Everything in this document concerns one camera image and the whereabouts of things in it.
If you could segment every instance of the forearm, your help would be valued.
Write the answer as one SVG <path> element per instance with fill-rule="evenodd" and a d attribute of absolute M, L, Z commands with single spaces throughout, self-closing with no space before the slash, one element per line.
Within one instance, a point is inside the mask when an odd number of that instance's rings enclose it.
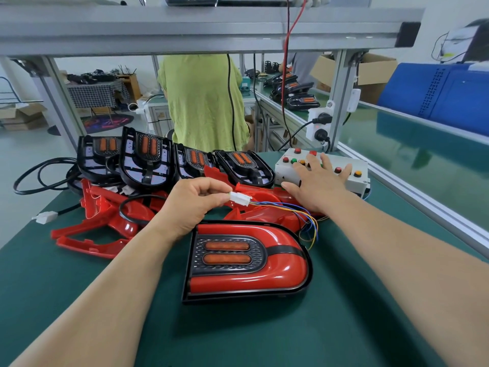
<path fill-rule="evenodd" d="M 171 240 L 145 228 L 12 366 L 132 366 Z"/>
<path fill-rule="evenodd" d="M 409 319 L 453 365 L 489 358 L 489 266 L 351 193 L 325 211 Z"/>

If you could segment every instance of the hand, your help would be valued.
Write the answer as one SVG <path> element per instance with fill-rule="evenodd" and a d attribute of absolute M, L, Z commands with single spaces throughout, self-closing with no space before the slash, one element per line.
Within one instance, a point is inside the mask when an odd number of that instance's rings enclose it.
<path fill-rule="evenodd" d="M 212 178 L 182 179 L 147 228 L 177 240 L 190 232 L 205 214 L 229 201 L 232 188 Z"/>
<path fill-rule="evenodd" d="M 349 163 L 339 174 L 333 172 L 330 159 L 324 153 L 321 153 L 323 167 L 319 160 L 311 154 L 306 156 L 310 165 L 310 171 L 299 162 L 294 163 L 293 168 L 301 178 L 301 186 L 287 181 L 282 183 L 282 187 L 288 191 L 302 206 L 309 211 L 321 212 L 329 215 L 334 201 L 338 201 L 344 192 L 345 182 L 351 173 L 351 164 Z"/>

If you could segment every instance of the checkered tablecloth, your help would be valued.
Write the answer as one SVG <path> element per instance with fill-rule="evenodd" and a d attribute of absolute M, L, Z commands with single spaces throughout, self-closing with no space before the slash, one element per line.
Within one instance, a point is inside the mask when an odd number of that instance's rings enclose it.
<path fill-rule="evenodd" d="M 121 80 L 101 82 L 93 85 L 69 83 L 66 85 L 73 103 L 77 108 L 117 107 L 114 92 L 118 91 L 126 103 L 131 102 L 131 96 Z"/>

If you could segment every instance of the lime green shirt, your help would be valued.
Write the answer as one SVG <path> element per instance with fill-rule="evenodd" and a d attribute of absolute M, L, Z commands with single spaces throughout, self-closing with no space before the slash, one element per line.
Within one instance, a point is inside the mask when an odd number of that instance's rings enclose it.
<path fill-rule="evenodd" d="M 232 110 L 227 90 L 226 55 L 168 55 L 158 81 L 167 92 L 174 122 L 173 141 L 204 152 L 234 151 Z M 249 140 L 245 107 L 239 90 L 242 77 L 231 59 L 230 89 L 234 104 L 236 149 Z"/>

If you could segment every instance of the left hand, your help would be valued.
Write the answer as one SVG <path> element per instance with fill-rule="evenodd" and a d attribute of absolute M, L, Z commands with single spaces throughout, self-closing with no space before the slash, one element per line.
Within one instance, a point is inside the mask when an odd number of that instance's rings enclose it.
<path fill-rule="evenodd" d="M 147 228 L 177 240 L 201 222 L 208 211 L 228 202 L 231 191 L 229 185 L 212 178 L 182 179 Z"/>

